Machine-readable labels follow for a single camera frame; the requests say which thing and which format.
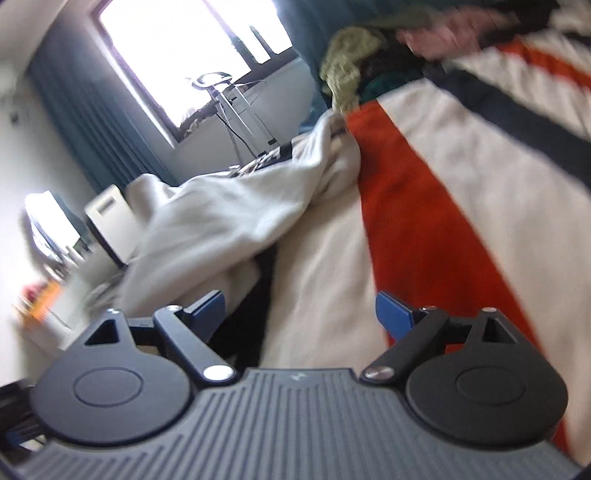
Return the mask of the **white hooded garment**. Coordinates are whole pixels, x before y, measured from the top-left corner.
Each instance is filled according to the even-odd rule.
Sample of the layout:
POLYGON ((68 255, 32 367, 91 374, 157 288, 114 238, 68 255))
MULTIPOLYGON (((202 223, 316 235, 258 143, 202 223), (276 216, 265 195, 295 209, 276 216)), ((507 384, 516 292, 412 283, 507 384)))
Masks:
POLYGON ((213 290, 235 310, 263 276, 256 255, 308 208, 352 187, 360 169, 360 148, 344 116, 329 110, 311 131, 235 175, 199 175, 172 187, 142 174, 124 190, 109 187, 114 203, 100 195, 92 204, 114 215, 124 268, 94 288, 88 313, 117 308, 129 317, 149 316, 213 290))

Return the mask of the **white dressing table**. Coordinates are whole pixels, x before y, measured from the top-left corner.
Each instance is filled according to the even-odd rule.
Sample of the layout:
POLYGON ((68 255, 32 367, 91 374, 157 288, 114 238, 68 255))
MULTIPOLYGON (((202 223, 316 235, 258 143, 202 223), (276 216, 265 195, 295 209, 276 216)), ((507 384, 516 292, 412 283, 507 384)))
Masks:
POLYGON ((59 356, 91 323, 93 294, 118 272, 109 257, 88 259, 60 283, 61 293, 41 323, 25 325, 19 314, 23 333, 46 354, 59 356))

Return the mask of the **white black chair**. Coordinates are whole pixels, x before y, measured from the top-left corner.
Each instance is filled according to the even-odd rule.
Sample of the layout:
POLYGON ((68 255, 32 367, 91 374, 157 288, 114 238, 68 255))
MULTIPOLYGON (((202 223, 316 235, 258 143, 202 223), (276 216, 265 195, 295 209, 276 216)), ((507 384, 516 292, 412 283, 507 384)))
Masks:
POLYGON ((110 185, 85 207, 86 224, 102 249, 124 268, 138 246, 142 227, 116 185, 110 185))

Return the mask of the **striped bed blanket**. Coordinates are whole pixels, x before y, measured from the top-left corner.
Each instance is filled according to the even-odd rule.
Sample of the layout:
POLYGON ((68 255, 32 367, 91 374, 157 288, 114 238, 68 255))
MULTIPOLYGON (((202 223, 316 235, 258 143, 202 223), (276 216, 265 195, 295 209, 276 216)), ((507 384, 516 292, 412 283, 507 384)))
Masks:
POLYGON ((349 116, 361 173, 280 240, 267 368, 363 369, 375 298, 501 310, 565 380, 558 444, 590 460, 590 36, 544 31, 349 116))

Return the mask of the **orange tray with items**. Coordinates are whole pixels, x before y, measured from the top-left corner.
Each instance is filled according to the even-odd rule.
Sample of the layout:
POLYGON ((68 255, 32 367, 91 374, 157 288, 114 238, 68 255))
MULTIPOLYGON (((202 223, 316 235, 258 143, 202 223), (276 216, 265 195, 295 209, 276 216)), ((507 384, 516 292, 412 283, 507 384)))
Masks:
POLYGON ((55 280, 25 286, 18 307, 22 322, 25 325, 41 323, 59 297, 61 289, 61 284, 55 280))

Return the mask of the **lit vanity mirror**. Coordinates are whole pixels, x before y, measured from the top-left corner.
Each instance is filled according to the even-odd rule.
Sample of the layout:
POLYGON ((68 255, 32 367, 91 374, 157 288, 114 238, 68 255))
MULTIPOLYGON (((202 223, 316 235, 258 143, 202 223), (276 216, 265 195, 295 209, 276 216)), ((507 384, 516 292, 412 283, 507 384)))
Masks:
POLYGON ((50 190, 30 193, 24 209, 37 250, 48 260, 79 266, 90 252, 92 238, 85 223, 50 190))

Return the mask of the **left blue curtain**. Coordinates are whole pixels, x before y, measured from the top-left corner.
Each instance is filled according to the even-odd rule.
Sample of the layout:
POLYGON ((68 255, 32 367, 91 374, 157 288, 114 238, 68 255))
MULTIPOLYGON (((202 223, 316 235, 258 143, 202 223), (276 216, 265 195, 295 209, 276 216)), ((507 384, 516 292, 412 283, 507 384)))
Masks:
POLYGON ((68 19, 51 25, 27 74, 95 192, 110 185, 123 189, 142 174, 176 183, 123 106, 89 35, 68 19))

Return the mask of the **blue curtain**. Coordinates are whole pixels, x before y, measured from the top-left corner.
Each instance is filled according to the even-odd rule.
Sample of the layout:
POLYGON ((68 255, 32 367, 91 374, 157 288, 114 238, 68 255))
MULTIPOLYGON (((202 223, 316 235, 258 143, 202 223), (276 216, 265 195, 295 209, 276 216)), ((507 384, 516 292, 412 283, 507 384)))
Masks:
POLYGON ((348 1, 338 0, 279 0, 274 6, 294 51, 308 66, 314 80, 310 111, 300 126, 300 132, 304 133, 329 109, 320 79, 322 58, 332 34, 352 21, 352 13, 348 1))
POLYGON ((123 189, 142 174, 176 183, 123 106, 89 35, 68 19, 51 25, 27 74, 95 192, 110 185, 123 189))

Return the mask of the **green garment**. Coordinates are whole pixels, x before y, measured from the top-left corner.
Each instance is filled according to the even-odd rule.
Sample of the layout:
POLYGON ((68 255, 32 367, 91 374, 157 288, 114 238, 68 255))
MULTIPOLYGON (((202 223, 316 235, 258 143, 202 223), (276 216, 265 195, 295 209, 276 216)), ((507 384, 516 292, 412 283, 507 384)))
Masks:
POLYGON ((370 80, 367 86, 360 91, 360 103, 365 104, 369 101, 377 99, 391 90, 396 90, 402 86, 421 79, 421 74, 414 74, 413 72, 388 72, 381 74, 370 80))

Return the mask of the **dark framed window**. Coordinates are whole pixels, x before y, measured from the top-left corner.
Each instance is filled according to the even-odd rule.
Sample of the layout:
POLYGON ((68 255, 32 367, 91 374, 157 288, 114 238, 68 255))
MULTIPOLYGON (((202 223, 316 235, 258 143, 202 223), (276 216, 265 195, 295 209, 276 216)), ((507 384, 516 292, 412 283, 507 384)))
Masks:
POLYGON ((101 1, 91 13, 119 66, 176 140, 211 116, 193 87, 228 73, 252 86, 297 54, 270 1, 101 1))

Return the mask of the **cream knitted blanket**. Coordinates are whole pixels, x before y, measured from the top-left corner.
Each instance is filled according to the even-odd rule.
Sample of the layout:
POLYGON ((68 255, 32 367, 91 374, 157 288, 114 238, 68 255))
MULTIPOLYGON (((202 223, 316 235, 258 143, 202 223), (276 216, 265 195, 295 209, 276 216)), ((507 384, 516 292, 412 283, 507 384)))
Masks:
POLYGON ((332 35, 318 76, 322 90, 331 98, 332 110, 346 114, 359 107, 356 91, 361 83, 360 63, 386 43, 377 30, 349 26, 332 35))

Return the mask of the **right blue curtain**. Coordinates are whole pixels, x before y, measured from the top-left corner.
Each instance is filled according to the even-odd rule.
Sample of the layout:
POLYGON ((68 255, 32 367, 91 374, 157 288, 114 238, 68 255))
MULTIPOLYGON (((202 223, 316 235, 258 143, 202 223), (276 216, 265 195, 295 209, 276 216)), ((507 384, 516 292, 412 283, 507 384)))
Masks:
POLYGON ((314 80, 310 111, 300 126, 300 132, 304 133, 329 109, 320 79, 322 58, 332 34, 352 21, 352 13, 348 1, 338 0, 279 0, 274 6, 294 51, 308 66, 314 80))

